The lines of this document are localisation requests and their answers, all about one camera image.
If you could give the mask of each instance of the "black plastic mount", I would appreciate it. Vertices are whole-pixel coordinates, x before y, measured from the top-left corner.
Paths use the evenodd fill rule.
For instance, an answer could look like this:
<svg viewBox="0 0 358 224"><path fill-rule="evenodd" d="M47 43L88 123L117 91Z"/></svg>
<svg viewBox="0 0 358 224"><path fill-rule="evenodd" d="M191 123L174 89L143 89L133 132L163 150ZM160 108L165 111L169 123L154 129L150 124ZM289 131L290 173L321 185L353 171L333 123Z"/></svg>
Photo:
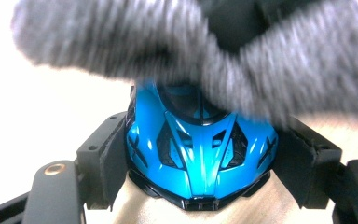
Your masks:
<svg viewBox="0 0 358 224"><path fill-rule="evenodd" d="M109 117L77 151L79 172L87 178L82 198L88 209L108 208L124 184L128 170L124 144L126 114Z"/></svg>
<svg viewBox="0 0 358 224"><path fill-rule="evenodd" d="M340 165L341 149L297 119L278 131L273 170L300 207L325 209L326 185Z"/></svg>

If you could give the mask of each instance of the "wooden surface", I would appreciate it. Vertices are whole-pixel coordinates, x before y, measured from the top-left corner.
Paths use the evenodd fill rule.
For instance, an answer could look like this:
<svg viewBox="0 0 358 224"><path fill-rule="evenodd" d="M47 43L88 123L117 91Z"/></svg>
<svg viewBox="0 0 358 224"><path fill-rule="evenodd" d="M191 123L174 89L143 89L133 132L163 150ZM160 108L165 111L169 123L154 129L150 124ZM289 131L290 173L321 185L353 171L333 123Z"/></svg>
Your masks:
<svg viewBox="0 0 358 224"><path fill-rule="evenodd" d="M14 48L12 2L0 5L0 203L28 191L39 167L73 160L76 150L110 115L126 110L130 84L81 71L33 67ZM358 118L300 117L358 159ZM327 210L300 210L275 175L253 197L219 212L185 212L144 195L127 180L113 212L88 211L88 223L331 223Z"/></svg>

